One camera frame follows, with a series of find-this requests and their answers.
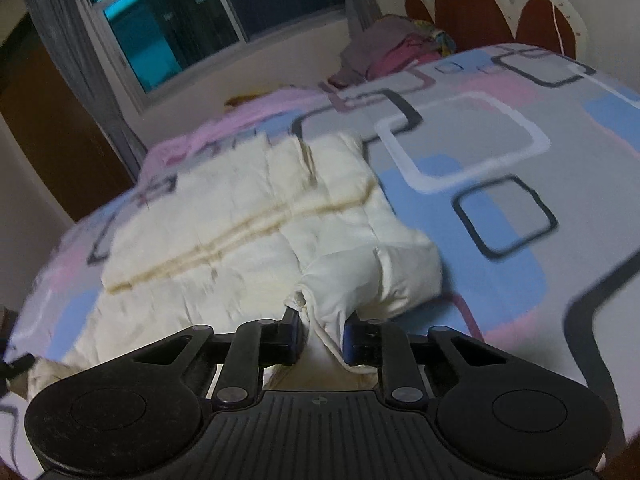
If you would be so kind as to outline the white puffy down jacket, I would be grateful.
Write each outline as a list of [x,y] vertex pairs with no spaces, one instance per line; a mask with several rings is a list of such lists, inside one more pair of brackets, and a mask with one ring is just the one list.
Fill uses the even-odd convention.
[[302,320],[303,351],[268,367],[266,387],[367,389],[374,369],[341,354],[347,318],[387,320],[437,297],[442,263],[395,216],[359,140],[258,136],[142,205],[116,230],[101,281],[72,348],[29,371],[30,396],[184,328],[232,333],[288,309]]

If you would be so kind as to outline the stack of folded clothes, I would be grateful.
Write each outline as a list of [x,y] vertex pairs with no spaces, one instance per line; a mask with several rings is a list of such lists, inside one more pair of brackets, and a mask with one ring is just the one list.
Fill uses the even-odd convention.
[[386,15],[360,32],[341,52],[340,69],[328,83],[337,89],[359,86],[454,54],[457,45],[429,21]]

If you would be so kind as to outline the pink blanket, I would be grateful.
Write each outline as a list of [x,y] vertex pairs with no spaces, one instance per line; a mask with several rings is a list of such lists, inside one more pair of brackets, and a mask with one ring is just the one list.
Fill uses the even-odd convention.
[[137,185],[153,180],[166,168],[200,152],[206,146],[243,132],[280,133],[306,112],[329,102],[329,92],[323,89],[285,87],[258,96],[221,118],[204,122],[195,130],[175,136],[153,146],[146,154]]

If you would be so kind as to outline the patterned grey blue pink bedspread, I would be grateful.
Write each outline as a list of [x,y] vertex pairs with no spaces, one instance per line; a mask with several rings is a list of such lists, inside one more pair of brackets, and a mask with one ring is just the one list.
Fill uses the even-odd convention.
[[32,368],[1,377],[17,398],[2,443],[28,452],[29,477],[599,479],[623,465],[639,442],[638,96],[524,44],[328,92],[286,130],[206,146],[81,220],[37,276],[3,361],[72,348],[116,230],[181,171],[258,136],[346,133],[442,263],[437,297],[361,318],[405,332],[425,402],[384,404],[372,367],[367,389],[264,383],[252,405],[217,405],[237,329],[193,325],[34,396]]

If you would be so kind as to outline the yellow patterned pillow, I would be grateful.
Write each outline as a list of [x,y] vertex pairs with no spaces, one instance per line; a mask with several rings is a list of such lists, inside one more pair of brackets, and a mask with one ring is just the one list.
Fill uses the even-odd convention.
[[269,96],[270,91],[261,91],[261,92],[250,92],[239,94],[238,96],[232,96],[228,100],[224,101],[224,111],[231,112],[236,108],[254,100],[263,98],[264,96]]

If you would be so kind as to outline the brown wooden door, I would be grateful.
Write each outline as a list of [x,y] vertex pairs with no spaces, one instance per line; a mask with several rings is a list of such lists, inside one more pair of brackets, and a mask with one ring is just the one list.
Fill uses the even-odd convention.
[[28,15],[1,46],[1,115],[38,177],[73,220],[134,185],[58,72]]

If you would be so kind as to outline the red white scalloped headboard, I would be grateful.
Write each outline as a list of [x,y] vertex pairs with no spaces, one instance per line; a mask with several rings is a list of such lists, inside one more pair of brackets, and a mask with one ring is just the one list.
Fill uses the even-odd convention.
[[405,11],[448,32],[460,51],[519,42],[587,57],[587,26],[568,0],[405,0]]

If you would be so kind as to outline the grey left curtain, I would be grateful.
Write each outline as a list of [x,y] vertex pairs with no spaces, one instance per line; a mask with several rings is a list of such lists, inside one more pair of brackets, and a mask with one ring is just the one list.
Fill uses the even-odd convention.
[[122,114],[76,0],[24,1],[68,88],[111,142],[130,178],[137,180],[146,148]]

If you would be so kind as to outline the window with grey frame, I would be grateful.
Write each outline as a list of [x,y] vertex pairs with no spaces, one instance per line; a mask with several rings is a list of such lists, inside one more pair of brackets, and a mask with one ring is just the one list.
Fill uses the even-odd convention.
[[85,0],[115,70],[143,110],[198,70],[345,0]]

